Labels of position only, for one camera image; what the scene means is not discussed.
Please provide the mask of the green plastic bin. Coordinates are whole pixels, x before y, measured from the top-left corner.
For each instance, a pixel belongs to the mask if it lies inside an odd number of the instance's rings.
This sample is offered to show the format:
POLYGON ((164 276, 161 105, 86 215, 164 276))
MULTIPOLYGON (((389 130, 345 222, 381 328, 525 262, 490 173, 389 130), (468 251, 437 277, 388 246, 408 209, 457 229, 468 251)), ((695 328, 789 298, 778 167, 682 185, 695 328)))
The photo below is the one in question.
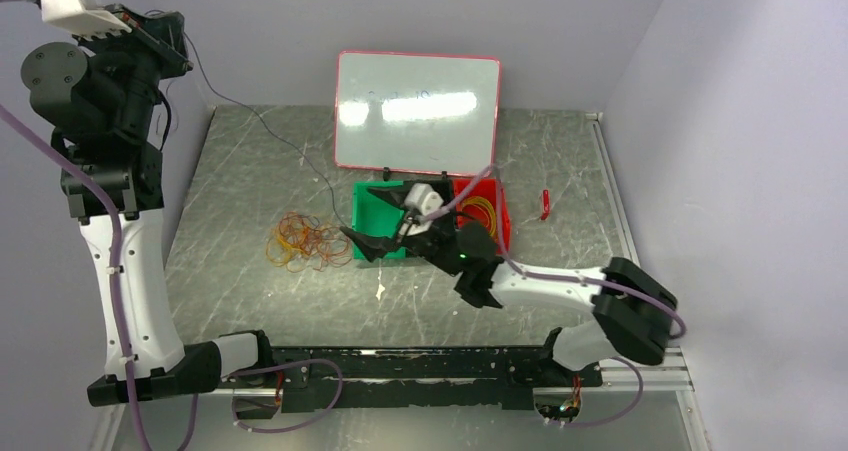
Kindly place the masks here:
POLYGON ((403 216, 403 210, 374 196, 369 189, 403 184, 403 181, 355 182, 352 187, 352 229, 371 236, 391 237, 403 216))

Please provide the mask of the red plastic bin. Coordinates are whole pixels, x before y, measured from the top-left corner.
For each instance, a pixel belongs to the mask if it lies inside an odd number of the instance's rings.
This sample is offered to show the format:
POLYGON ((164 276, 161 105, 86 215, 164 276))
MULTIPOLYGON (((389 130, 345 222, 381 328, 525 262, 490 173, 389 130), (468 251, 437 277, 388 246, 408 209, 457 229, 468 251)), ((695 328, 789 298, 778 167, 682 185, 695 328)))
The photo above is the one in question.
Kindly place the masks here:
POLYGON ((510 247, 511 221, 507 208, 505 192, 500 190, 501 213, 497 212, 498 188, 494 179, 484 178, 455 206, 459 213, 457 225, 459 228, 475 221, 479 222, 497 243, 500 241, 499 231, 504 232, 503 243, 506 249, 510 247))

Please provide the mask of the black plastic bin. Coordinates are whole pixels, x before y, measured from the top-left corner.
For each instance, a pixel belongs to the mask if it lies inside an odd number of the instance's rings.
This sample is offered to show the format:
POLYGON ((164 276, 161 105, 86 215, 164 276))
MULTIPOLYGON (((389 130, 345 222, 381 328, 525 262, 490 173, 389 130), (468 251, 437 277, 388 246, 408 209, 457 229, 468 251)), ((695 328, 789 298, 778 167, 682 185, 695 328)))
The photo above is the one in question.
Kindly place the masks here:
POLYGON ((444 221, 450 217, 450 211, 447 211, 446 206, 451 204, 454 199, 453 186, 450 181, 406 181, 405 184, 413 184, 423 182, 430 184, 433 189, 438 192, 442 199, 443 205, 440 209, 430 215, 424 216, 416 211, 404 210, 404 215, 399 228, 402 237, 420 235, 434 228, 440 221, 444 221))

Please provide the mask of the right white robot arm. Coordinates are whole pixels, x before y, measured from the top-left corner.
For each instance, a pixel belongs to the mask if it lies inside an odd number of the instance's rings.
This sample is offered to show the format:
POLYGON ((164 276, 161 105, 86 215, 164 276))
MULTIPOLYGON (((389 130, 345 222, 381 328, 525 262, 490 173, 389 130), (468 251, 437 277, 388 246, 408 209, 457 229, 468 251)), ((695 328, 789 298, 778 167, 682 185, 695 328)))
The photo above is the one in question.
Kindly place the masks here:
POLYGON ((554 330, 539 362, 542 377, 562 385, 591 363, 614 357, 657 366, 679 321, 676 297, 633 261, 613 257, 584 269, 532 266, 508 257, 487 227, 457 225, 442 196, 425 182, 372 187, 370 194, 401 212, 389 236, 349 227, 342 233, 373 262, 399 249, 456 277, 455 291, 475 308, 565 308, 582 324, 554 330))

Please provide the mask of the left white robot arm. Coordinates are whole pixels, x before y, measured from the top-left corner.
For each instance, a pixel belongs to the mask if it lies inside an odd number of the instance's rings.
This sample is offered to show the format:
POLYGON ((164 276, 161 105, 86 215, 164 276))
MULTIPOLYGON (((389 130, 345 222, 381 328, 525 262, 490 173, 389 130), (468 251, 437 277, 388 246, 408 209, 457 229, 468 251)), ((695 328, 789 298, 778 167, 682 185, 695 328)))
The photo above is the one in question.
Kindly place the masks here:
POLYGON ((184 18, 110 5, 120 25, 103 37, 51 42, 20 76, 31 108, 53 127, 45 149, 94 264, 106 326, 103 374, 87 389, 103 407, 215 390, 238 374, 273 380, 277 359, 260 330, 184 343, 169 308, 162 237, 162 152, 149 141, 160 83, 193 65, 184 18))

